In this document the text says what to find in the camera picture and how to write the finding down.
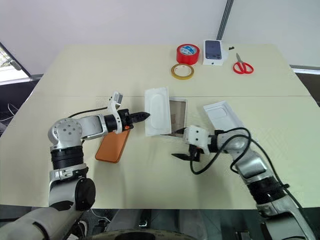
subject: scissors handle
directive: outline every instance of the scissors handle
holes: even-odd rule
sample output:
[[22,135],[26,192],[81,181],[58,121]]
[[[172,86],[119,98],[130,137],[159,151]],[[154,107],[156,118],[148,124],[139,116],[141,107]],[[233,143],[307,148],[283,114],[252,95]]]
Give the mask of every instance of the scissors handle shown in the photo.
[[249,63],[237,61],[233,65],[233,71],[235,71],[237,74],[252,74],[254,72],[254,68]]

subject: black cable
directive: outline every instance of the black cable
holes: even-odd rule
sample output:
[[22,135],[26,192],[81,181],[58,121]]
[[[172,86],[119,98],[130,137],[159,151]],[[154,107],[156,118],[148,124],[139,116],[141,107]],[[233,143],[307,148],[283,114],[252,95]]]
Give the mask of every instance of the black cable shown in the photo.
[[214,155],[214,157],[211,159],[211,161],[204,167],[202,168],[200,171],[195,171],[194,170],[194,166],[193,166],[193,159],[190,159],[190,169],[191,172],[195,175],[199,175],[202,174],[203,172],[205,172],[213,163],[214,161],[219,157],[219,155],[222,153],[222,151],[224,150],[224,148],[226,147],[226,145],[235,138],[240,138],[240,137],[247,137],[246,135],[242,135],[242,134],[237,134],[237,135],[233,135],[232,137],[230,137],[227,141],[224,142],[224,144],[222,144],[222,146],[220,147],[220,149],[218,150],[218,152]]
[[231,163],[230,165],[230,170],[236,174],[239,174],[237,170],[234,170],[234,165],[247,153],[247,151],[249,150],[250,148],[250,143],[251,143],[251,133],[248,129],[246,129],[245,127],[236,127],[236,128],[233,128],[233,129],[230,129],[228,131],[226,131],[225,133],[229,133],[231,131],[235,131],[235,130],[245,130],[247,133],[248,133],[248,142],[246,143],[246,146],[245,146],[245,149],[244,151]]
[[[236,127],[236,128],[233,128],[233,129],[230,129],[228,131],[224,131],[223,133],[229,133],[231,131],[235,131],[235,130],[245,130],[247,133],[248,133],[248,137],[249,139],[251,139],[251,134],[250,134],[250,131],[248,129],[246,129],[245,127]],[[235,139],[235,138],[239,138],[239,137],[247,137],[246,135],[243,135],[243,134],[237,134],[237,135],[234,135],[232,137],[230,137],[227,141],[225,141],[225,143],[220,147],[220,149],[218,150],[218,152],[214,155],[214,157],[211,159],[211,161],[204,167],[202,168],[201,170],[199,171],[195,171],[194,170],[194,166],[193,166],[193,159],[190,160],[190,169],[191,169],[191,172],[195,175],[199,175],[199,174],[202,174],[203,172],[205,172],[213,163],[214,161],[219,157],[219,155],[222,153],[222,151],[226,148],[227,144],[232,140],[232,139]],[[230,169],[235,172],[235,173],[238,173],[236,170],[233,170],[232,167],[234,166],[235,163],[237,163],[245,154],[246,152],[248,151],[250,147],[250,141],[248,140],[248,143],[244,149],[244,151],[242,152],[242,154],[240,154],[234,161],[233,163],[230,165]]]
[[105,107],[101,107],[101,108],[96,108],[96,109],[91,109],[91,110],[86,110],[86,111],[80,111],[80,112],[77,112],[77,113],[74,113],[74,114],[68,116],[68,118],[73,118],[74,116],[77,116],[79,114],[85,114],[85,113],[91,113],[91,112],[95,112],[95,111],[105,110],[107,108],[108,107],[105,106]]
[[312,225],[310,224],[309,219],[307,218],[307,216],[306,216],[305,213],[304,213],[303,207],[302,207],[301,204],[298,202],[298,200],[293,196],[293,194],[288,190],[289,184],[284,184],[284,183],[282,182],[282,180],[280,179],[280,177],[279,177],[279,175],[278,175],[278,173],[277,173],[277,171],[276,171],[276,169],[275,169],[275,167],[274,167],[274,165],[273,165],[273,163],[272,163],[269,155],[267,154],[267,152],[263,149],[263,147],[262,147],[259,143],[257,143],[255,140],[253,140],[253,139],[251,138],[250,131],[249,131],[248,129],[244,128],[244,127],[233,128],[233,129],[230,129],[230,130],[228,130],[228,131],[225,131],[224,133],[228,133],[228,132],[235,131],[235,130],[245,130],[245,131],[248,133],[248,136],[243,135],[243,134],[237,134],[237,135],[234,135],[234,136],[230,137],[229,139],[227,139],[227,140],[225,141],[225,143],[221,146],[221,148],[218,150],[218,152],[214,155],[213,159],[212,159],[203,169],[201,169],[200,171],[194,171],[194,168],[193,168],[193,159],[191,158],[191,159],[190,159],[190,169],[191,169],[192,173],[195,174],[195,175],[198,175],[198,174],[202,174],[203,172],[205,172],[205,171],[213,164],[213,162],[218,158],[218,156],[221,154],[221,152],[224,150],[224,148],[227,146],[227,144],[228,144],[232,139],[239,138],[239,137],[248,139],[248,142],[247,142],[247,145],[246,145],[245,149],[243,150],[242,154],[239,155],[239,156],[232,162],[232,164],[230,165],[230,169],[231,169],[233,172],[239,174],[237,171],[235,171],[235,170],[233,169],[233,166],[247,153],[247,151],[248,151],[248,149],[249,149],[249,147],[250,147],[250,143],[251,143],[251,142],[254,143],[254,144],[263,152],[264,156],[266,157],[266,159],[267,159],[267,161],[268,161],[268,163],[269,163],[269,165],[270,165],[270,167],[271,167],[271,169],[272,169],[272,171],[273,171],[273,174],[274,174],[276,180],[277,180],[277,181],[280,183],[280,185],[282,186],[282,189],[288,194],[288,196],[289,196],[289,197],[293,200],[293,202],[297,205],[297,207],[298,207],[301,215],[304,217],[305,221],[308,223],[308,225],[309,225],[310,228],[312,229],[314,235],[316,235],[316,234],[315,234],[315,231],[313,230]]
[[270,157],[269,157],[268,154],[266,153],[266,151],[265,151],[265,150],[262,148],[262,146],[261,146],[259,143],[257,143],[255,140],[251,139],[251,142],[253,142],[253,143],[263,152],[264,156],[266,157],[267,161],[269,162],[269,165],[270,165],[270,167],[271,167],[271,169],[272,169],[272,171],[273,171],[273,174],[274,174],[275,178],[276,178],[277,181],[280,183],[280,185],[283,186],[283,190],[290,196],[290,198],[292,198],[292,200],[293,200],[294,203],[298,206],[298,208],[299,208],[300,210],[302,210],[303,208],[302,208],[301,204],[300,204],[300,203],[298,202],[298,200],[293,196],[293,194],[288,190],[289,185],[288,185],[288,184],[284,184],[284,183],[281,181],[281,179],[280,179],[280,177],[279,177],[279,175],[278,175],[278,173],[277,173],[277,171],[276,171],[276,169],[275,169],[275,167],[274,167],[274,165],[273,165]]

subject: yellow tape roll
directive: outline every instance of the yellow tape roll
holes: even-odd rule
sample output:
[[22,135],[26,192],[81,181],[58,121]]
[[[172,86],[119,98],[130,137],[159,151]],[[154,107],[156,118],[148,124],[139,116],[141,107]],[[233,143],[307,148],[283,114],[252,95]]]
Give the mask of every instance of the yellow tape roll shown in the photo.
[[[185,73],[187,72],[187,74],[185,75],[178,75],[177,72],[181,72],[181,73]],[[172,76],[174,76],[176,79],[180,79],[180,80],[187,80],[189,78],[191,78],[194,75],[194,68],[188,64],[184,64],[184,63],[179,63],[174,65],[171,68],[171,74]]]

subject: tape roll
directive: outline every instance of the tape roll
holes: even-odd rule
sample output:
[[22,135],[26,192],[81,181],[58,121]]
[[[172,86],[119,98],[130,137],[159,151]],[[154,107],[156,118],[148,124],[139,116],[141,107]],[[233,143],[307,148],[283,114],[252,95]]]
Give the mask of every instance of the tape roll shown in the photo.
[[176,49],[176,61],[180,64],[193,65],[198,61],[200,49],[193,44],[182,44]]
[[171,68],[171,74],[176,79],[187,80],[194,75],[194,68],[188,64],[179,63]]

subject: red tape roll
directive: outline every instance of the red tape roll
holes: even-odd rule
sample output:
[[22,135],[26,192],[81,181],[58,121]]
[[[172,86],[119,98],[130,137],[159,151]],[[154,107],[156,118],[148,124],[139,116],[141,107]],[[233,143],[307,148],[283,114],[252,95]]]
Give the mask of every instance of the red tape roll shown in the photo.
[[180,64],[193,65],[198,61],[200,49],[193,44],[182,44],[176,49],[176,61]]

